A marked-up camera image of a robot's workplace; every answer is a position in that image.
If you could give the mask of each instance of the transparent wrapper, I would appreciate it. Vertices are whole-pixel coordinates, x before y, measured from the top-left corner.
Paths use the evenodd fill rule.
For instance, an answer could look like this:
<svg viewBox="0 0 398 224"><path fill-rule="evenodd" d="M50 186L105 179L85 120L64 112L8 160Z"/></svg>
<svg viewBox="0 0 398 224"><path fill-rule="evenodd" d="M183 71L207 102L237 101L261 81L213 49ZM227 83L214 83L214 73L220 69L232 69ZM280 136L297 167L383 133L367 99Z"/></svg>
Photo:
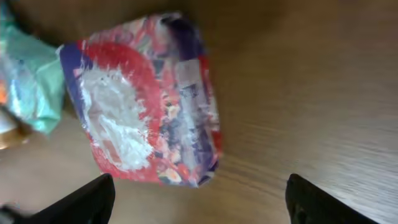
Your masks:
<svg viewBox="0 0 398 224"><path fill-rule="evenodd" d="M60 48L68 91L95 161L114 177L198 187L221 134L197 30L149 16Z"/></svg>
<svg viewBox="0 0 398 224"><path fill-rule="evenodd" d="M0 103L32 129L49 134L61 119L65 92L55 48L21 32L8 14L0 19Z"/></svg>

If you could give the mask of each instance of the wooden surface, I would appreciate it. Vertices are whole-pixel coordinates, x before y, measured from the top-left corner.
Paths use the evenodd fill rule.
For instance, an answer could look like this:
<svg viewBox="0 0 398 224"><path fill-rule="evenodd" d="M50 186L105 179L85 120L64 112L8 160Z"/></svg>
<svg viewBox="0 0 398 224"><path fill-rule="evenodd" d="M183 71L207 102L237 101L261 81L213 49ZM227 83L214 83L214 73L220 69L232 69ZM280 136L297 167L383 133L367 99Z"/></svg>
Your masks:
<svg viewBox="0 0 398 224"><path fill-rule="evenodd" d="M397 222L397 1L18 4L52 42L168 8L187 12L203 32L224 134L221 167L198 190L117 181L111 223L288 223L292 172L377 222ZM0 202L31 211L98 175L68 116L49 139L0 159Z"/></svg>

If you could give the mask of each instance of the plastic wrapper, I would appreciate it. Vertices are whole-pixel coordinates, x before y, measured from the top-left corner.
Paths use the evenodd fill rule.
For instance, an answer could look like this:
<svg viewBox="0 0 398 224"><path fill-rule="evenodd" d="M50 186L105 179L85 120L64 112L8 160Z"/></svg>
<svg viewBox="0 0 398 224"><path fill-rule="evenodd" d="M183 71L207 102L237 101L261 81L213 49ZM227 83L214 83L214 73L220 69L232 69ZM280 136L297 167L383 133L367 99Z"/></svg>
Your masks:
<svg viewBox="0 0 398 224"><path fill-rule="evenodd" d="M213 176L218 112L202 42L188 21L144 17L61 46L59 54L103 172L192 187Z"/></svg>
<svg viewBox="0 0 398 224"><path fill-rule="evenodd" d="M8 14L2 15L0 103L32 129L49 134L61 119L65 92L56 49L21 32Z"/></svg>

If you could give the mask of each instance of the green plastic package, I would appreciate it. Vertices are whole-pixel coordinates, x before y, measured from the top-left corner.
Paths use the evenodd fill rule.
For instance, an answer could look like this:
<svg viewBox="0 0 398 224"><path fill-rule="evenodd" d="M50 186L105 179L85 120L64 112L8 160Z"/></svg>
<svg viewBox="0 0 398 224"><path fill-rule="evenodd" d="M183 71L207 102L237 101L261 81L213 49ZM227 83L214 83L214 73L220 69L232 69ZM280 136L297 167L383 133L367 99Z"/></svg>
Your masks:
<svg viewBox="0 0 398 224"><path fill-rule="evenodd" d="M61 119L65 93L55 49L21 32L10 19L0 34L0 102L32 129L49 134Z"/></svg>

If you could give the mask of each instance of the dark object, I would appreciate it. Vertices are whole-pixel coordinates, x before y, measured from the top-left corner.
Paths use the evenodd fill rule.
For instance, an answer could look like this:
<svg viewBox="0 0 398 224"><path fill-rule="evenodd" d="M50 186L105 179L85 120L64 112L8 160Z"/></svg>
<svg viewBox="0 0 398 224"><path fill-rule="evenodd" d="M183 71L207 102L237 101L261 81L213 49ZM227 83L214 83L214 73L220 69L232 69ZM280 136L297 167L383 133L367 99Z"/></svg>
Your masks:
<svg viewBox="0 0 398 224"><path fill-rule="evenodd" d="M286 204L292 224L376 224L297 174L287 182Z"/></svg>
<svg viewBox="0 0 398 224"><path fill-rule="evenodd" d="M24 217L17 211L0 209L0 224L107 224L115 198L113 179L103 174L74 193L35 215Z"/></svg>

